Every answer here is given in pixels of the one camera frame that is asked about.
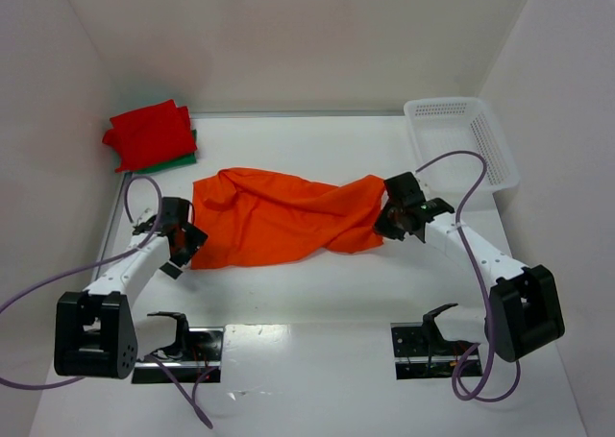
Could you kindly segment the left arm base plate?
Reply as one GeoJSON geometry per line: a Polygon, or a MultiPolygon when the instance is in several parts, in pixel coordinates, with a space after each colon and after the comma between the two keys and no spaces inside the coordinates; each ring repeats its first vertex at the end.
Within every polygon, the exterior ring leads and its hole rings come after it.
{"type": "MultiPolygon", "coordinates": [[[[203,383],[219,383],[225,329],[191,328],[183,348],[158,348],[151,355],[162,363],[181,384],[193,384],[201,375],[203,383]]],[[[171,380],[156,362],[147,360],[135,364],[132,384],[162,384],[171,380]]]]}

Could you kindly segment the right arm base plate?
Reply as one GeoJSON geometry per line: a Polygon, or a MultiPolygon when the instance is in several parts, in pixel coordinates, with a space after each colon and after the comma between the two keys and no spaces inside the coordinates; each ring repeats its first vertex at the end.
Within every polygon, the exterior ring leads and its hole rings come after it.
{"type": "Polygon", "coordinates": [[[393,324],[390,332],[397,380],[450,378],[471,347],[466,341],[454,341],[434,349],[419,324],[393,324]]]}

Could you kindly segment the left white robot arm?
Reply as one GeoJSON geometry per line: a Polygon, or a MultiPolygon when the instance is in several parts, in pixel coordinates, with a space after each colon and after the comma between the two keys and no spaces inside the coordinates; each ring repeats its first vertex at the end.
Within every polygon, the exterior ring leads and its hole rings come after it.
{"type": "Polygon", "coordinates": [[[139,294],[161,272],[177,279],[208,236],[191,222],[190,201],[164,197],[161,211],[134,226],[128,256],[81,292],[57,302],[54,370],[59,376],[123,379],[161,348],[186,349],[189,324],[177,311],[150,312],[136,323],[139,294]]]}

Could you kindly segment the orange t shirt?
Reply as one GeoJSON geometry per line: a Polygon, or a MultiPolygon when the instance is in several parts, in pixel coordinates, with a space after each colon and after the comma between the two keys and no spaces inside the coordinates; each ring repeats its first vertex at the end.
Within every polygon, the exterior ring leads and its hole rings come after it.
{"type": "Polygon", "coordinates": [[[344,185],[235,167],[193,184],[195,224],[208,239],[194,270],[295,262],[320,251],[356,254],[382,245],[374,231],[384,182],[344,185]]]}

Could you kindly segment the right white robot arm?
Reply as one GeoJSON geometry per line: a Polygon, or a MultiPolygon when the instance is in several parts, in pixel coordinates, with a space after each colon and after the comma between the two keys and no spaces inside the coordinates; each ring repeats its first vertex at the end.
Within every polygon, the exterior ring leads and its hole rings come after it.
{"type": "Polygon", "coordinates": [[[424,314],[422,331],[434,349],[449,342],[485,344],[512,363],[565,333],[554,274],[504,254],[475,232],[441,198],[427,199],[406,172],[384,182],[387,200],[376,220],[377,234],[392,240],[414,236],[473,274],[486,299],[483,309],[446,303],[424,314]]]}

